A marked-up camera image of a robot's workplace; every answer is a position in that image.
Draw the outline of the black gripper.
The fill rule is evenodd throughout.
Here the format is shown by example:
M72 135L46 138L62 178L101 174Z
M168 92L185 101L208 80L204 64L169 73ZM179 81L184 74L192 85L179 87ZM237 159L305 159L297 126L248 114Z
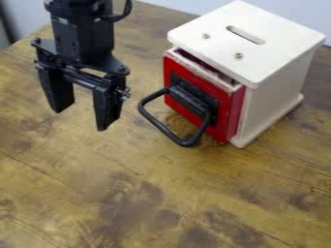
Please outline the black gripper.
M114 15L112 9L48 9L53 40L34 39L40 85L53 112L73 103L76 80L97 85L92 90L97 130L102 132L120 118L122 103L131 98L126 66L112 56L113 23L131 10Z

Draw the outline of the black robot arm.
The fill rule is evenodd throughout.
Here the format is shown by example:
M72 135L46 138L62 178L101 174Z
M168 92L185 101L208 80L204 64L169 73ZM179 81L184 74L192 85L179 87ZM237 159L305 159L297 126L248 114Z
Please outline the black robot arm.
M120 118L122 102L131 97L125 76L129 68L112 55L113 23L133 9L125 0L122 13L112 11L112 0L44 0L50 14L52 40L36 38L34 68L53 112L74 103L73 87L92 91L96 126L104 131Z

